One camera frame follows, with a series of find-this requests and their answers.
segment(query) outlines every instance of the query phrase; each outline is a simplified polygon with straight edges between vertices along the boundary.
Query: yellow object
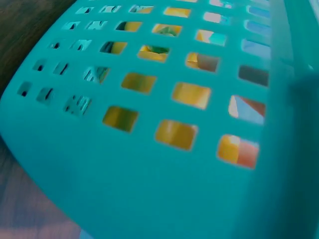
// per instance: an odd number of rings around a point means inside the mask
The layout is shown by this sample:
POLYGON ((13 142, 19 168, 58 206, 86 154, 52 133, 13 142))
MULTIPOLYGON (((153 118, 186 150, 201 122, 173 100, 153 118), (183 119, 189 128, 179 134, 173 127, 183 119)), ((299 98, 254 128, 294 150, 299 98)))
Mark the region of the yellow object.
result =
POLYGON ((230 163, 237 163, 240 139, 233 135, 224 135, 218 146, 218 157, 230 163))
POLYGON ((189 83, 178 83, 173 93, 173 99, 184 104, 205 109, 211 89, 189 83))
POLYGON ((138 53, 138 57, 144 58, 144 59, 150 59, 153 61, 160 61, 165 62, 167 58, 167 54, 158 54, 151 51, 140 51, 138 53))
POLYGON ((155 139, 178 148, 190 150, 197 129, 191 125, 172 120, 163 120, 159 125, 155 139))
POLYGON ((155 80, 155 76, 146 76, 139 73, 129 73, 126 75, 122 83, 122 87, 142 93, 149 93, 155 80))
MULTIPOLYGON (((147 7, 144 8, 142 10, 139 11, 139 13, 150 13, 152 11, 152 7, 147 7)), ((188 17, 188 15, 190 14, 190 10, 189 9, 183 9, 183 8, 172 8, 169 7, 166 9, 165 14, 167 15, 173 15, 173 16, 180 16, 180 17, 188 17)), ((137 31, 139 29, 139 27, 141 26, 140 22, 127 22, 125 24, 125 31, 137 31)), ((163 29, 164 27, 171 27, 173 29, 173 31, 178 35, 181 31, 181 26, 176 26, 176 25, 166 25, 166 24, 157 24, 153 30, 153 32, 159 31, 161 29, 163 29)), ((199 31, 196 39, 198 41, 207 41, 204 37, 203 32, 199 31)), ((114 54, 119 54, 123 51, 124 47, 126 46, 126 43, 123 42, 115 42, 113 44, 112 50, 111 52, 114 54)), ((150 51, 147 46, 143 46, 142 49, 140 51, 150 51)), ((188 55, 187 61, 193 61, 193 62, 197 62, 197 56, 196 53, 191 53, 188 55)))
MULTIPOLYGON (((150 13, 152 9, 153 9, 152 7, 144 8, 140 10, 139 13, 150 13)), ((165 11, 165 14, 180 16, 180 17, 188 17, 190 14, 190 10, 182 9, 182 8, 168 8, 165 11)), ((128 22, 125 25, 125 30, 137 31, 140 25, 141 24, 139 22, 128 22)), ((157 24, 155 28, 153 29, 153 32, 158 32, 159 30, 167 26, 171 27, 177 35, 182 30, 181 26, 177 26, 177 25, 157 24)), ((211 36, 211 34, 212 34, 211 32, 200 30, 197 33, 196 40, 209 42, 208 39, 211 36)), ((121 52, 124 47, 125 45, 123 43, 116 42, 113 45, 112 53, 121 52)), ((150 59, 150 60, 155 60, 160 62, 164 62, 167 58, 167 54, 165 53, 158 54, 158 53, 151 52, 147 46, 142 47, 142 49, 138 53, 138 56, 144 59, 150 59)), ((197 54, 190 53, 187 57, 186 64, 187 66, 198 68, 197 54)), ((152 77, 152 76, 143 76, 137 73, 132 74, 130 78, 128 79, 130 84, 127 82, 127 84, 129 85, 127 85, 126 88, 134 89, 141 92, 149 91, 154 83, 154 79, 153 78, 148 79, 148 77, 152 77), (143 77, 143 79, 147 80, 145 81, 144 85, 141 84, 140 79, 137 79, 139 77, 141 78, 143 77)), ((194 105, 204 109, 207 105, 210 94, 211 94, 211 90, 209 88, 199 87, 199 86, 195 86, 195 85, 187 84, 187 83, 180 83, 179 85, 177 85, 173 93, 173 98, 185 104, 194 105)), ((234 97, 231 98, 231 102, 230 102, 230 106, 228 110, 232 116, 238 117, 236 101, 234 97)), ((114 121, 117 121, 116 119, 118 118, 119 118, 119 111, 118 109, 114 109, 112 117, 110 117, 109 119, 109 121, 111 122, 109 123, 115 124, 114 121)), ((193 139, 196 135, 196 132, 197 132, 196 126, 186 125, 186 124, 182 124, 180 122, 175 122, 172 120, 164 120, 160 124, 156 132, 156 140, 167 143, 172 146, 190 150, 193 139)), ((239 153, 239 138, 235 136, 230 136, 230 135, 223 136, 218 147, 218 156, 231 163, 236 163, 238 158, 238 153, 239 153)))

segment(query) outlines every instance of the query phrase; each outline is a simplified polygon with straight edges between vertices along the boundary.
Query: floor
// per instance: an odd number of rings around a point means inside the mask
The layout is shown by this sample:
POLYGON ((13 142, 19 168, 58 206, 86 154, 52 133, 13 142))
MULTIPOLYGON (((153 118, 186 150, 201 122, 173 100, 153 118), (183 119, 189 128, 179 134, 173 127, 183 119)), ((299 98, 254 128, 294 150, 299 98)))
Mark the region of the floor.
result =
POLYGON ((0 139, 0 238, 79 239, 80 232, 33 183, 0 139))

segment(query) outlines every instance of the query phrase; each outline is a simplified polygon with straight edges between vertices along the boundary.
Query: plastic laundry basket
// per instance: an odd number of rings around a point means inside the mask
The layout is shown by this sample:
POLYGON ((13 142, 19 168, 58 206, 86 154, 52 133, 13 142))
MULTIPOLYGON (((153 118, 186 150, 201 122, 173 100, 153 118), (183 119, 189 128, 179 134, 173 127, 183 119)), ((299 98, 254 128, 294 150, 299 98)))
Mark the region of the plastic laundry basket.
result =
POLYGON ((314 238, 317 8, 308 0, 271 2, 270 41, 247 28, 251 21, 270 25, 250 7, 269 10, 260 0, 78 0, 3 94, 2 137, 45 194, 96 239, 314 238), (141 13, 136 4, 153 8, 141 13), (167 15, 167 7, 190 12, 167 15), (206 12, 228 21, 206 21, 206 12), (122 22, 141 24, 131 32, 122 22), (155 34, 159 23, 182 30, 155 34), (200 42, 198 30, 225 38, 200 42), (272 42, 272 59, 243 51, 243 40, 272 42), (111 53, 114 42, 124 42, 120 54, 111 53), (143 46, 169 54, 165 62, 143 59, 143 46), (215 72, 186 65, 191 52, 219 58, 215 72), (240 79, 244 66, 270 69, 269 88, 240 79), (151 90, 130 90, 128 74, 145 75, 151 90), (180 82, 209 89, 209 100, 201 107, 172 100, 180 82), (233 95, 267 99, 263 131, 229 114, 233 95), (120 116, 123 125, 114 123, 120 116), (158 137, 169 122, 186 132, 182 149, 158 137), (226 134, 261 138, 255 170, 217 157, 226 134))

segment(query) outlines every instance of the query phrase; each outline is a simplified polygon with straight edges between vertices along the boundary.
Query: wooden surface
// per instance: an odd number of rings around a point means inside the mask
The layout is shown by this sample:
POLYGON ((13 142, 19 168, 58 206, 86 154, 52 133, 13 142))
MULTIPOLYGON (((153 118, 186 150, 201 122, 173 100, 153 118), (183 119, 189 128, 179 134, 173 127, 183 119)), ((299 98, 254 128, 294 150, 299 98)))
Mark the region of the wooden surface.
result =
MULTIPOLYGON (((0 96, 35 43, 73 2, 0 0, 0 96)), ((0 239, 78 239, 79 234, 0 139, 0 239)))
POLYGON ((0 96, 47 29, 75 0, 0 0, 0 96))

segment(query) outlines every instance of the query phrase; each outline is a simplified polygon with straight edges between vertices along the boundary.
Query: teal plastic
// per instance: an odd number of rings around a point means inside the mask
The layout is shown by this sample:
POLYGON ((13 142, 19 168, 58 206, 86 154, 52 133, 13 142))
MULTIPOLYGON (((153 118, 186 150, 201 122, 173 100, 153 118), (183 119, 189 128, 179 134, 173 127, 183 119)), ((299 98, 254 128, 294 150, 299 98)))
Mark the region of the teal plastic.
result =
POLYGON ((95 239, 310 238, 318 225, 319 116, 309 110, 318 106, 317 82, 307 74, 318 69, 318 46, 310 36, 319 35, 309 2, 292 2, 271 3, 271 61, 242 49, 243 39, 270 45, 268 35, 245 27, 247 20, 270 25, 248 11, 249 6, 268 10, 267 1, 237 0, 226 8, 203 0, 78 0, 8 85, 0 101, 1 136, 44 193, 95 239), (134 4, 155 7, 150 14, 129 12, 134 4), (191 14, 164 15, 168 6, 191 14), (228 17, 230 24, 204 21, 206 11, 228 17), (137 32, 116 30, 122 21, 143 24, 137 32), (157 23, 183 29, 178 37, 153 34, 157 23), (198 29, 226 35, 225 46, 196 41, 198 29), (106 43, 113 41, 128 43, 120 55, 107 53, 106 43), (166 62, 138 58, 142 45, 170 48, 166 62), (186 67, 189 52, 219 57, 216 73, 186 67), (239 79, 242 65, 271 67, 270 87, 239 79), (151 93, 122 88, 128 72, 157 76, 151 93), (212 89, 205 110, 171 99, 180 81, 212 89), (308 82, 312 94, 296 90, 308 82), (232 95, 268 99, 263 128, 229 115, 232 95), (111 106, 139 113, 132 132, 102 124, 111 106), (155 140, 164 119, 198 127, 190 151, 155 140), (261 138, 256 170, 216 157, 224 134, 252 142, 261 138))

